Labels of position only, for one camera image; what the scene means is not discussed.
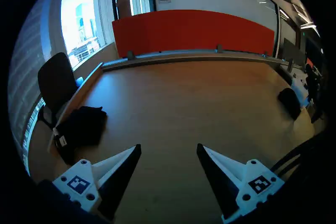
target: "desk surface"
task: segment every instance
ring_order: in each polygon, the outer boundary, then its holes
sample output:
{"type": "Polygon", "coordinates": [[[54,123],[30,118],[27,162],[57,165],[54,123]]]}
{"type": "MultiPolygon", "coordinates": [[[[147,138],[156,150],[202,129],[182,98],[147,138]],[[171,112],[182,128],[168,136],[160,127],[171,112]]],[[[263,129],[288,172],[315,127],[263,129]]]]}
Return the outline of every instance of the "desk surface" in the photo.
{"type": "Polygon", "coordinates": [[[80,149],[77,159],[95,163],[142,145],[116,223],[221,223],[197,143],[271,167],[314,135],[306,109],[293,122],[278,102],[285,87],[271,67],[256,62],[166,63],[104,72],[82,105],[102,106],[106,129],[99,146],[80,149]]]}

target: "screw hole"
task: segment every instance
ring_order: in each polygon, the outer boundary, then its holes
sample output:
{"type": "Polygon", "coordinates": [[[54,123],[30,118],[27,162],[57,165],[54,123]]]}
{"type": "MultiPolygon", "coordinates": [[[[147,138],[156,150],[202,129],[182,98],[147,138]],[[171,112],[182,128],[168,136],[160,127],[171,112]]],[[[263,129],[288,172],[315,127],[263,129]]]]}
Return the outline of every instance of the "screw hole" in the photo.
{"type": "Polygon", "coordinates": [[[76,206],[81,206],[81,203],[78,201],[78,200],[74,200],[73,203],[76,205],[76,206]]]}
{"type": "Polygon", "coordinates": [[[244,201],[248,201],[248,200],[250,200],[250,198],[251,198],[251,196],[249,194],[244,194],[243,195],[243,200],[244,201]]]}
{"type": "Polygon", "coordinates": [[[89,194],[87,195],[87,199],[88,199],[88,200],[94,200],[94,199],[95,199],[95,196],[94,196],[92,193],[89,193],[89,194]]]}

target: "red divider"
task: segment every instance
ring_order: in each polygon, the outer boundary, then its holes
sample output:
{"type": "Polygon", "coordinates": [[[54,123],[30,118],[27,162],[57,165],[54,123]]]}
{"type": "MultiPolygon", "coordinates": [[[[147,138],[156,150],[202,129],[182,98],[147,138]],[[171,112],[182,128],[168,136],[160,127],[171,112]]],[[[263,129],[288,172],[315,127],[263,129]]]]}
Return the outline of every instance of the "red divider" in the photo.
{"type": "Polygon", "coordinates": [[[274,31],[260,24],[219,12],[156,11],[112,22],[119,56],[166,50],[216,49],[270,55],[274,31]]]}

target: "office chair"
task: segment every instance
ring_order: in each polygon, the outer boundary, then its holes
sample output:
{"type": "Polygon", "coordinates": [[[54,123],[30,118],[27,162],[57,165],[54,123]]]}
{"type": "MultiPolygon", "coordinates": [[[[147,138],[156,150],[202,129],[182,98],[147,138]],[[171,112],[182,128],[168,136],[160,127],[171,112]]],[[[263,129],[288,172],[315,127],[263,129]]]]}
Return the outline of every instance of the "office chair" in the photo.
{"type": "Polygon", "coordinates": [[[50,129],[56,126],[56,114],[83,82],[82,77],[75,80],[73,73],[67,55],[57,53],[44,63],[37,74],[41,96],[51,111],[51,123],[44,117],[44,107],[40,109],[37,119],[46,123],[50,129]]]}

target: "black object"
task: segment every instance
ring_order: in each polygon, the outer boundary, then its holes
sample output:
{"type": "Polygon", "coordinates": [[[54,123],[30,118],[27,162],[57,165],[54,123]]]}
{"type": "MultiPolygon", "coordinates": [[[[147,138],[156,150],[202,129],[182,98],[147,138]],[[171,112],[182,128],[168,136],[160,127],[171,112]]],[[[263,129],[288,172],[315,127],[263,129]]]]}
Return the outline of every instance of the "black object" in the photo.
{"type": "Polygon", "coordinates": [[[74,163],[76,148],[97,145],[104,130],[107,115],[102,107],[83,106],[75,109],[56,129],[59,133],[54,138],[57,150],[65,163],[74,163]]]}
{"type": "MultiPolygon", "coordinates": [[[[52,113],[52,121],[47,124],[51,129],[57,123],[57,112],[71,99],[78,88],[73,73],[65,53],[57,53],[45,62],[37,74],[41,96],[52,113]]],[[[42,117],[42,121],[46,122],[43,113],[39,118],[42,117]]]]}
{"type": "Polygon", "coordinates": [[[239,209],[236,203],[239,189],[215,164],[200,143],[197,144],[197,155],[216,196],[220,209],[222,210],[223,216],[227,219],[239,209]]]}
{"type": "Polygon", "coordinates": [[[300,102],[297,99],[295,92],[289,87],[285,88],[279,93],[278,99],[295,121],[301,113],[300,102]]]}
{"type": "Polygon", "coordinates": [[[71,202],[69,198],[61,193],[57,187],[48,180],[43,180],[37,185],[40,196],[48,202],[52,208],[53,215],[64,215],[68,223],[95,223],[106,224],[102,218],[86,212],[81,207],[71,202]]]}
{"type": "Polygon", "coordinates": [[[98,210],[109,220],[114,218],[114,213],[117,211],[140,155],[141,145],[137,144],[129,157],[98,190],[102,198],[98,210]]]}

